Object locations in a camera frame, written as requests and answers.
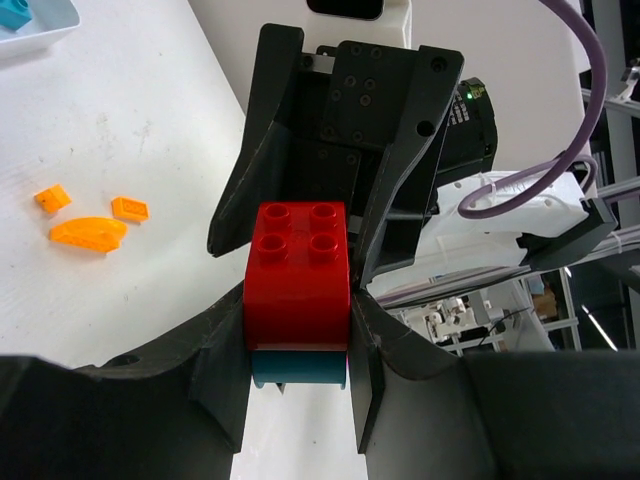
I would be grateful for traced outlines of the red lego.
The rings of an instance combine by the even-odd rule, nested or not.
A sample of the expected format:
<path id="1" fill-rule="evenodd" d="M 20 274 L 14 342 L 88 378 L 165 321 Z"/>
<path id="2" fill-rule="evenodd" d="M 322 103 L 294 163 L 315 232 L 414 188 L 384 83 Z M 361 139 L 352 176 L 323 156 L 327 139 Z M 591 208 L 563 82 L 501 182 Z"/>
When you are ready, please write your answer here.
<path id="1" fill-rule="evenodd" d="M 345 205 L 261 204 L 244 280 L 248 349 L 345 351 L 350 314 Z"/>

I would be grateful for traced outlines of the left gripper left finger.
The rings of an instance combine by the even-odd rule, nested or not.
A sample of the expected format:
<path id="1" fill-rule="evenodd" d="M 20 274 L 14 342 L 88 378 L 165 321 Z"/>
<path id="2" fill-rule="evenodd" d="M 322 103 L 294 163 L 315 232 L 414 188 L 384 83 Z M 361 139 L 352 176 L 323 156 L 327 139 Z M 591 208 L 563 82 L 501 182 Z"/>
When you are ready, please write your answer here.
<path id="1" fill-rule="evenodd" d="M 225 443 L 237 453 L 242 448 L 251 382 L 243 334 L 243 291 L 232 289 L 158 338 L 101 366 L 86 365 L 76 371 L 132 381 L 182 374 L 187 398 L 215 421 Z"/>

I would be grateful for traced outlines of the teal rounded lego brick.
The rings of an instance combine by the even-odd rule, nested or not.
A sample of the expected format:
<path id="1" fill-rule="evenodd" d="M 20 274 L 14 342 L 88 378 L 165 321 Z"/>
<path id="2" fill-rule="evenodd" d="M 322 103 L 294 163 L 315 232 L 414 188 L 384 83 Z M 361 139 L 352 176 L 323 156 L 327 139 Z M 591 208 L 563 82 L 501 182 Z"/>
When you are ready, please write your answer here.
<path id="1" fill-rule="evenodd" d="M 254 384 L 346 384 L 346 351 L 256 351 L 251 354 Z"/>

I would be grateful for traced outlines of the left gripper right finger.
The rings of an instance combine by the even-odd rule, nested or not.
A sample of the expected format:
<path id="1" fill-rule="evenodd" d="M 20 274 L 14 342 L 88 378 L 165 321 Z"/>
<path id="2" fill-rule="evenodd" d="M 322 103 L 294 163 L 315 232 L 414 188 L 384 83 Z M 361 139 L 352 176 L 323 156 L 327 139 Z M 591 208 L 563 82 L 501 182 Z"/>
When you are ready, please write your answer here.
<path id="1" fill-rule="evenodd" d="M 446 377 L 458 393 L 460 423 L 420 433 L 438 451 L 468 452 L 468 367 L 467 362 L 430 343 L 417 332 L 388 314 L 368 292 L 351 297 L 351 339 L 348 349 L 349 376 L 356 444 L 360 454 L 370 445 L 382 403 L 394 388 L 385 371 L 412 385 Z"/>

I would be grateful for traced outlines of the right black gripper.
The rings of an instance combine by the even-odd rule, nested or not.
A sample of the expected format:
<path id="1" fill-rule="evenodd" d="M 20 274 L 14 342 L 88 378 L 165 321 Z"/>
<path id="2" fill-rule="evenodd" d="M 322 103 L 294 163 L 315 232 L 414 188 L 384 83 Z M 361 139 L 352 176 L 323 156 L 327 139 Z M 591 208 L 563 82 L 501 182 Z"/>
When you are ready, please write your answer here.
<path id="1" fill-rule="evenodd" d="M 299 27 L 260 30 L 241 148 L 207 250 L 221 257 L 249 242 L 284 172 L 284 202 L 341 202 L 346 226 L 362 222 L 359 290 L 413 264 L 440 187 L 491 169 L 493 108 L 482 82 L 463 78 L 458 51 L 344 42 L 325 73 L 303 40 Z"/>

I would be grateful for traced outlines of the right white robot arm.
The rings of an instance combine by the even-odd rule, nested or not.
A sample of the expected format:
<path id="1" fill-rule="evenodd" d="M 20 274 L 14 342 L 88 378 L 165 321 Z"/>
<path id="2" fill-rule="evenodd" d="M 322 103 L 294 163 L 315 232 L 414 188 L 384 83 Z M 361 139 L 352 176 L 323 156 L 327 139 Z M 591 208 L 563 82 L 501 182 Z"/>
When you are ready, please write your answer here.
<path id="1" fill-rule="evenodd" d="M 301 28 L 259 33 L 240 153 L 210 224 L 208 251 L 250 249 L 235 292 L 246 305 L 342 307 L 424 277 L 475 268 L 550 270 L 583 258 L 615 225 L 564 173 L 493 218 L 475 209 L 536 183 L 502 186 L 494 112 L 463 55 L 355 38 L 314 52 Z"/>

